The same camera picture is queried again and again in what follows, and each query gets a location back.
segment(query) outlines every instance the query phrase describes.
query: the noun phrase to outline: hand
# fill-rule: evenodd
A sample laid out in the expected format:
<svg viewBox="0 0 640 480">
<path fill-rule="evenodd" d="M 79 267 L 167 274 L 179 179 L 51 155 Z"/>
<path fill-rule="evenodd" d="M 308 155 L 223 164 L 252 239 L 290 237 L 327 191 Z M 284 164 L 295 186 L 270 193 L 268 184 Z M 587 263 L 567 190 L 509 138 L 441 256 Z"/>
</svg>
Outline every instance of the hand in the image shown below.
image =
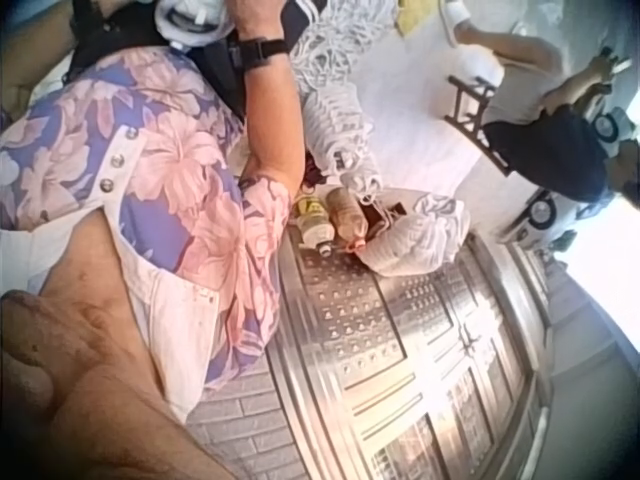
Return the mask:
<svg viewBox="0 0 640 480">
<path fill-rule="evenodd" d="M 100 7 L 102 16 L 104 18 L 109 18 L 122 7 L 126 7 L 130 3 L 133 3 L 134 0 L 95 0 L 95 2 Z"/>
<path fill-rule="evenodd" d="M 589 63 L 589 70 L 600 83 L 608 83 L 613 80 L 613 67 L 617 59 L 613 56 L 598 55 Z"/>
<path fill-rule="evenodd" d="M 226 0 L 240 39 L 282 38 L 280 15 L 286 0 Z"/>
</svg>

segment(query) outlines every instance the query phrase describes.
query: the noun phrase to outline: embossed metal surface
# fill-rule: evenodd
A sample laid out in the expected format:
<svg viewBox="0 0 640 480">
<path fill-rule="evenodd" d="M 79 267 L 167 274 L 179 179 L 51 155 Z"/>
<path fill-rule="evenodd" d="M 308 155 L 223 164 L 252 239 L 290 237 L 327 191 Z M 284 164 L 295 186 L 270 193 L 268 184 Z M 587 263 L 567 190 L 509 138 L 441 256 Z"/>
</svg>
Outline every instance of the embossed metal surface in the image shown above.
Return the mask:
<svg viewBox="0 0 640 480">
<path fill-rule="evenodd" d="M 475 475 L 524 370 L 510 365 L 503 309 L 471 250 L 437 273 L 389 279 L 300 248 L 295 229 L 284 243 L 269 357 L 311 478 Z"/>
<path fill-rule="evenodd" d="M 442 463 L 426 417 L 375 454 L 373 463 L 381 480 L 441 480 Z"/>
<path fill-rule="evenodd" d="M 331 352 L 344 388 L 404 358 L 377 283 L 353 255 L 299 249 L 302 281 L 320 319 L 317 342 Z"/>
<path fill-rule="evenodd" d="M 478 386 L 470 371 L 466 371 L 449 392 L 449 400 L 458 415 L 471 454 L 471 468 L 474 469 L 484 459 L 492 441 Z"/>
<path fill-rule="evenodd" d="M 430 276 L 381 278 L 380 290 L 403 343 L 412 351 L 424 351 L 455 328 Z"/>
</svg>

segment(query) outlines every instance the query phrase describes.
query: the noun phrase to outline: pink floral pattern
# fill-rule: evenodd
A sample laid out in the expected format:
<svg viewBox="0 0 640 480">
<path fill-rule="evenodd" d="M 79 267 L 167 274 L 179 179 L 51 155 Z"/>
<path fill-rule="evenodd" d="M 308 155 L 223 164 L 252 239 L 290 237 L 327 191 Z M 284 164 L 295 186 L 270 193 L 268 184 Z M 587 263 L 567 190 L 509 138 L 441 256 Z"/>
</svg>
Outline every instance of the pink floral pattern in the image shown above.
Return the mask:
<svg viewBox="0 0 640 480">
<path fill-rule="evenodd" d="M 275 253 L 290 198 L 268 178 L 237 184 L 224 156 L 243 125 L 188 59 L 163 48 L 112 55 L 7 129 L 0 160 L 20 173 L 0 185 L 2 228 L 32 230 L 81 208 L 122 125 L 146 141 L 122 201 L 122 235 L 157 268 L 219 292 L 207 381 L 220 387 L 275 331 Z"/>
<path fill-rule="evenodd" d="M 73 194 L 62 184 L 78 180 L 87 168 L 86 122 L 73 133 L 60 133 L 51 147 L 36 150 L 33 165 L 22 172 L 20 187 L 26 194 L 16 210 L 21 230 L 33 230 L 78 209 Z"/>
<path fill-rule="evenodd" d="M 223 162 L 211 134 L 189 116 L 143 109 L 147 145 L 128 191 L 140 200 L 164 194 L 169 213 L 193 225 L 193 215 L 211 189 L 213 165 Z"/>
</svg>

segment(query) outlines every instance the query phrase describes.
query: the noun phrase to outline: wooden chair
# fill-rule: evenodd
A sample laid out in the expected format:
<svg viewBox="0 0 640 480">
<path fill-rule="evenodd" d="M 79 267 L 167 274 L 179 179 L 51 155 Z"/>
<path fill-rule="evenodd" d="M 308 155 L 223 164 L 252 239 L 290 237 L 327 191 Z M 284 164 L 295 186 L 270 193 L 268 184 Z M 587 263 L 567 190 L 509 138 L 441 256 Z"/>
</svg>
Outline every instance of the wooden chair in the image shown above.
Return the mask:
<svg viewBox="0 0 640 480">
<path fill-rule="evenodd" d="M 482 77 L 475 77 L 474 83 L 465 83 L 453 75 L 449 76 L 448 80 L 450 84 L 457 88 L 456 103 L 453 115 L 447 115 L 444 120 L 478 147 L 504 176 L 508 176 L 512 169 L 498 153 L 489 147 L 489 143 L 482 131 L 482 115 L 489 104 L 489 100 L 495 93 L 496 87 Z M 478 103 L 478 109 L 475 113 L 462 111 L 463 95 Z"/>
</svg>

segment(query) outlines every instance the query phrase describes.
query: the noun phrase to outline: plastic bottle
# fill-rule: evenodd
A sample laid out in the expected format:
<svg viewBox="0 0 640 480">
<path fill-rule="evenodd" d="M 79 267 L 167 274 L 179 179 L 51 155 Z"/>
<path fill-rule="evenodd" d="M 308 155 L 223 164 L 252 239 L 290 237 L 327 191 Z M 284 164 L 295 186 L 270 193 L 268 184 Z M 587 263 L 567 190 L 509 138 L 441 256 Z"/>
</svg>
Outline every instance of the plastic bottle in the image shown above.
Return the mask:
<svg viewBox="0 0 640 480">
<path fill-rule="evenodd" d="M 358 200 L 346 188 L 338 187 L 327 195 L 327 207 L 338 236 L 347 242 L 347 251 L 361 250 L 369 224 Z"/>
<path fill-rule="evenodd" d="M 296 200 L 296 213 L 296 223 L 305 246 L 317 250 L 323 257 L 329 257 L 336 230 L 320 199 L 314 195 L 299 197 Z"/>
</svg>

